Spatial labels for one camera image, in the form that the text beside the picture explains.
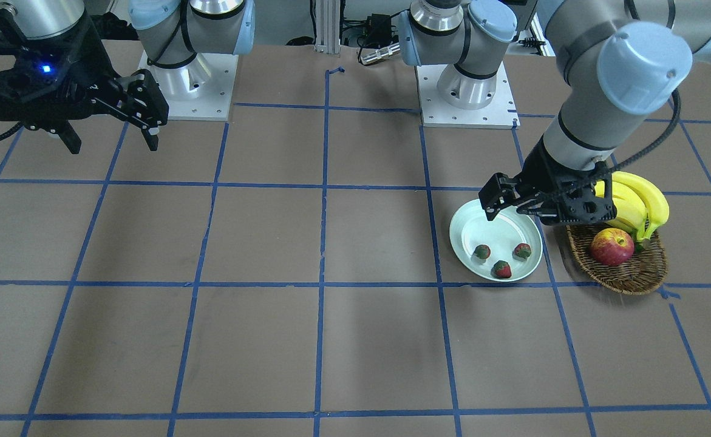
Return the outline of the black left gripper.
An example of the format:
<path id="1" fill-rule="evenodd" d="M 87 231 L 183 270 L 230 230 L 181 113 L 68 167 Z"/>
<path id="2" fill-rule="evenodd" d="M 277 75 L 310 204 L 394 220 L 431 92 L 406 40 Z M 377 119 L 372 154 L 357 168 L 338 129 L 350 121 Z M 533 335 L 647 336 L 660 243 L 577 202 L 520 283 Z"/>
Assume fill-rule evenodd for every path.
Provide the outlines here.
<path id="1" fill-rule="evenodd" d="M 540 139 L 517 176 L 495 172 L 478 197 L 486 219 L 514 206 L 524 215 L 539 217 L 546 226 L 577 226 L 616 218 L 611 172 L 604 163 L 577 171 L 550 157 Z"/>

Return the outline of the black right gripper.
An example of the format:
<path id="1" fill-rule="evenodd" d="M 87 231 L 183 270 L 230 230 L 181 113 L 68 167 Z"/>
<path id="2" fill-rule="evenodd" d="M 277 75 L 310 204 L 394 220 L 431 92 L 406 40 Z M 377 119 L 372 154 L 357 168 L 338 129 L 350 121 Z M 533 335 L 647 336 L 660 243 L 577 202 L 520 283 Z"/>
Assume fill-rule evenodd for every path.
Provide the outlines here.
<path id="1" fill-rule="evenodd" d="M 169 104 L 149 69 L 120 77 L 94 22 L 81 18 L 66 32 L 25 36 L 16 20 L 0 19 L 0 121 L 48 124 L 73 155 L 81 138 L 69 121 L 110 113 L 138 127 L 149 151 L 158 150 Z"/>

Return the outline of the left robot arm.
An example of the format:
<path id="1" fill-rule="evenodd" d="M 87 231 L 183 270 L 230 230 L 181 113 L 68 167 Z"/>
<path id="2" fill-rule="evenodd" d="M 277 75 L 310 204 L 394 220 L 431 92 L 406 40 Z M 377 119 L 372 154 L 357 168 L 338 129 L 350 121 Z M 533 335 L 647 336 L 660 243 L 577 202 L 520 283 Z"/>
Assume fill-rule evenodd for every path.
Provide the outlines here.
<path id="1" fill-rule="evenodd" d="M 547 226 L 613 219 L 606 160 L 669 99 L 680 111 L 693 62 L 711 62 L 711 1 L 538 1 L 536 14 L 571 94 L 522 171 L 489 178 L 481 208 Z M 463 107 L 461 85 L 494 83 L 517 19 L 500 1 L 413 1 L 398 31 L 403 61 L 447 66 L 447 101 Z"/>

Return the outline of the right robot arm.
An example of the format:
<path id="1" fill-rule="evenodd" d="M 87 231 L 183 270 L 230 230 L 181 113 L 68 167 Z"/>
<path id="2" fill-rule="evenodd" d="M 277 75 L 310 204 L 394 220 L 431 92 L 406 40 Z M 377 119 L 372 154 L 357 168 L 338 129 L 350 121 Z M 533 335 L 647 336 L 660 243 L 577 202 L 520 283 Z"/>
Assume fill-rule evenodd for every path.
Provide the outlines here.
<path id="1" fill-rule="evenodd" d="M 71 121 L 106 114 L 139 128 L 151 151 L 169 106 L 147 69 L 121 76 L 81 1 L 0 1 L 0 121 L 56 135 L 72 154 Z"/>

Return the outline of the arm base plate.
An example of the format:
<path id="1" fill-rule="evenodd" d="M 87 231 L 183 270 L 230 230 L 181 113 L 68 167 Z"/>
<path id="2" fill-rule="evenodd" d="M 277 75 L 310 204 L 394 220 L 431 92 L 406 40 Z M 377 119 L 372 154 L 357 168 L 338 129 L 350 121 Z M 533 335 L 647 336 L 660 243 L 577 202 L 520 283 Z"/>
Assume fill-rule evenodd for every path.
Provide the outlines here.
<path id="1" fill-rule="evenodd" d="M 511 129 L 521 125 L 505 66 L 475 80 L 455 66 L 417 66 L 417 91 L 425 127 Z"/>
<path id="2" fill-rule="evenodd" d="M 240 57 L 198 53 L 187 66 L 149 66 L 141 54 L 139 69 L 149 69 L 169 105 L 170 121 L 228 121 Z"/>

